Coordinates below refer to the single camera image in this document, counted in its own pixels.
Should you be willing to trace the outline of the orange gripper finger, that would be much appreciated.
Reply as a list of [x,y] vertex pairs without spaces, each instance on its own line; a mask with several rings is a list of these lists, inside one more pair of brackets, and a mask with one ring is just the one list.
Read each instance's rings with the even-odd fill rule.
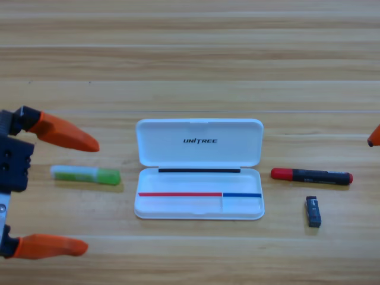
[[370,134],[367,142],[369,147],[380,146],[380,125]]

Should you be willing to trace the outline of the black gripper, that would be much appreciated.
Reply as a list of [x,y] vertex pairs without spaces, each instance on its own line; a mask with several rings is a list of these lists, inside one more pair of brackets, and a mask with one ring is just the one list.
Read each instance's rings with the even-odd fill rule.
[[63,148],[98,152],[98,141],[73,123],[22,106],[13,114],[1,111],[1,257],[5,259],[43,259],[67,255],[79,257],[88,250],[88,244],[69,237],[33,234],[10,237],[11,228],[5,225],[12,192],[23,192],[28,184],[30,156],[34,145],[10,137],[20,131],[34,133],[39,140]]

